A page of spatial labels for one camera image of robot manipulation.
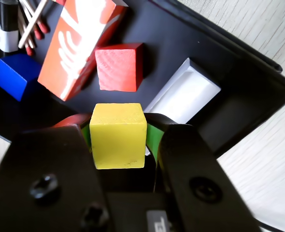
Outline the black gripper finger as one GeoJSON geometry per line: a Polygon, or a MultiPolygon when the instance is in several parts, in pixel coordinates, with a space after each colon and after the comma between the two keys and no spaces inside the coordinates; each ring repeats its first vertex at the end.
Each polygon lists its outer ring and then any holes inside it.
{"type": "Polygon", "coordinates": [[[257,232],[259,225],[197,130],[158,113],[145,114],[163,132],[157,157],[176,232],[257,232]]]}
{"type": "Polygon", "coordinates": [[[0,164],[0,232],[106,232],[109,210],[83,137],[90,116],[14,137],[0,164]]]}

